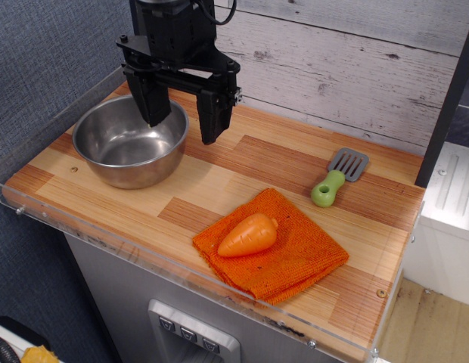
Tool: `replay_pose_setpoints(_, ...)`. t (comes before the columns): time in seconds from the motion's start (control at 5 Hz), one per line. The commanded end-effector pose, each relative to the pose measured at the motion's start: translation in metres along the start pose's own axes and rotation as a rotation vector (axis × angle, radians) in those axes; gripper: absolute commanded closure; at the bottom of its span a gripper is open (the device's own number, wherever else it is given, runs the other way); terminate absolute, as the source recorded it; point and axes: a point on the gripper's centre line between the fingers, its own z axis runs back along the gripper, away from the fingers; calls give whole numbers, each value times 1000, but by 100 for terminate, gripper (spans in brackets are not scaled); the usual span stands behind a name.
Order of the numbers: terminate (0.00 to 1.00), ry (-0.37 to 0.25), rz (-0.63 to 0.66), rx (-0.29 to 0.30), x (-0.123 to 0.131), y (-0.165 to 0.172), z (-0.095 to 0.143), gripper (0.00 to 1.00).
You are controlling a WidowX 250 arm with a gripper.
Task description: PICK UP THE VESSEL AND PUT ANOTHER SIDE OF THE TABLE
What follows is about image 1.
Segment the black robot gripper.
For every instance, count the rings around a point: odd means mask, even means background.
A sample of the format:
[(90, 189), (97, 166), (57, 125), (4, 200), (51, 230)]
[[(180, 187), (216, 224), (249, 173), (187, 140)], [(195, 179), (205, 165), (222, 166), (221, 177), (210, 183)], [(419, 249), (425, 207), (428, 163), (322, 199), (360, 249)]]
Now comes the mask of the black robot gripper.
[(212, 1), (137, 1), (140, 33), (121, 35), (123, 72), (143, 120), (160, 124), (171, 113), (169, 88), (197, 97), (201, 139), (205, 145), (230, 126), (232, 104), (241, 90), (241, 67), (216, 47)]

